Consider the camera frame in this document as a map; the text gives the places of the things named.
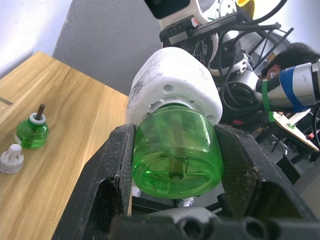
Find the white plug device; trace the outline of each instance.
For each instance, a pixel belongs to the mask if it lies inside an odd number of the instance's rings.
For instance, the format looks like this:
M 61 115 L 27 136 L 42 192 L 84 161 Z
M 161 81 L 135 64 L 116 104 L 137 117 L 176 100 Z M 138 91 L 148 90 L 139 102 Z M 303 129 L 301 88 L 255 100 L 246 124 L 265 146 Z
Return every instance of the white plug device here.
M 213 78 L 183 49 L 156 51 L 135 76 L 126 109 L 129 123 L 139 125 L 149 114 L 168 104 L 181 104 L 219 123 L 222 103 Z

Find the gray wall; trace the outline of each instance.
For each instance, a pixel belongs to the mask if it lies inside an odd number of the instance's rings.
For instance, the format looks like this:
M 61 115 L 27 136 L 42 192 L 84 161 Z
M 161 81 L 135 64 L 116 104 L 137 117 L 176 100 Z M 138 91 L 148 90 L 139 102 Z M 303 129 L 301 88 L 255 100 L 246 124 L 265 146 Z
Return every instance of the gray wall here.
M 128 95 L 160 31 L 143 0 L 73 0 L 53 57 Z

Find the white wall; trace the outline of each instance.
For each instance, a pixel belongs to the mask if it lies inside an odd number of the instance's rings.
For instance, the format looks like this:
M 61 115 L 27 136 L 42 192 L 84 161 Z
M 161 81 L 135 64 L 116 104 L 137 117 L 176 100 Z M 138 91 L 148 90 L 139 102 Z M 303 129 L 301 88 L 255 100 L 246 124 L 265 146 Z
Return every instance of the white wall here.
M 0 0 L 0 78 L 34 52 L 52 55 L 72 0 Z

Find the clear plastic bottle bottom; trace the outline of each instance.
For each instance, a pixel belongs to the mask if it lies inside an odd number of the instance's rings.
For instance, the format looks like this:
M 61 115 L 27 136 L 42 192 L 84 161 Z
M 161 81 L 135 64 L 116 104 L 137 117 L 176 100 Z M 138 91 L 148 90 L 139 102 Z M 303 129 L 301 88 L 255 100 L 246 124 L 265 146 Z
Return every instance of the clear plastic bottle bottom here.
M 132 176 L 143 192 L 182 199 L 213 189 L 223 174 L 223 161 L 211 123 L 181 105 L 149 115 L 135 135 Z

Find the green cable tie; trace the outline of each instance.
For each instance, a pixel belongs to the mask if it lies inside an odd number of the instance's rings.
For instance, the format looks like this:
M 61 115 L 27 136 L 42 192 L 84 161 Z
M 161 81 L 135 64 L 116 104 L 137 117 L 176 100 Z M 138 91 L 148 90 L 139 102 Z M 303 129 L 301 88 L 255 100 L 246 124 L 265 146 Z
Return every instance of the green cable tie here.
M 270 105 L 269 105 L 269 98 L 268 98 L 268 90 L 267 90 L 267 85 L 268 85 L 268 80 L 264 79 L 262 80 L 262 99 L 263 99 L 263 106 L 264 110 L 268 113 L 269 115 L 269 120 L 270 122 L 274 122 L 274 113 L 270 111 Z

